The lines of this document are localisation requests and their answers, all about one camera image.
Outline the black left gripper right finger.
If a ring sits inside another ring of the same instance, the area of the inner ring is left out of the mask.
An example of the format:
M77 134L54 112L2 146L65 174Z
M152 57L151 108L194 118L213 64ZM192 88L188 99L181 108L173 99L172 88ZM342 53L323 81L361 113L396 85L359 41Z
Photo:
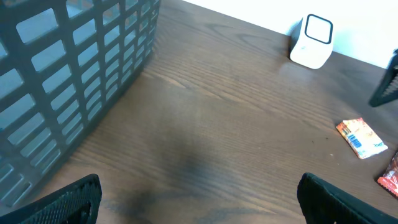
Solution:
M309 172L298 184L297 198L307 223L397 224L397 218Z

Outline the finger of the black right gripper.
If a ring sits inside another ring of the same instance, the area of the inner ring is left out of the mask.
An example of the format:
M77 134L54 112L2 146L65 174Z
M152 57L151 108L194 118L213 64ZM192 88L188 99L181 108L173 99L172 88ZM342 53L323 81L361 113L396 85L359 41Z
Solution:
M397 49L391 58L383 79L372 95L369 105L378 107L397 99Z

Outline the small orange box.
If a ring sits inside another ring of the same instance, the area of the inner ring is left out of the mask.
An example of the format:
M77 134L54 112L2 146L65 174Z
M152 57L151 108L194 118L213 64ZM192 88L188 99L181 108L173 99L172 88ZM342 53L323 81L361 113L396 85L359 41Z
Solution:
M359 159L367 159L388 149L383 140L362 118L343 120L336 126L336 130Z

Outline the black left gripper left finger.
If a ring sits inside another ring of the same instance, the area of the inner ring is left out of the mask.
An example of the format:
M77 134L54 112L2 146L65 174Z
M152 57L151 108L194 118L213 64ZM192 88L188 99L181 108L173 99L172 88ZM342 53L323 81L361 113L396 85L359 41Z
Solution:
M1 224L95 224L101 198L100 179L98 175L90 174L1 216Z

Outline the orange chocolate bar wrapper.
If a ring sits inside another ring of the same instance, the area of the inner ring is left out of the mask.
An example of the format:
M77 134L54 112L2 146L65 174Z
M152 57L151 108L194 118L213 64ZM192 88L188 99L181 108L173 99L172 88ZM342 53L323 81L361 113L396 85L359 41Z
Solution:
M397 153L392 158L387 169L377 179L377 183L384 187L388 192L390 192L395 197L398 197L398 183L397 183Z

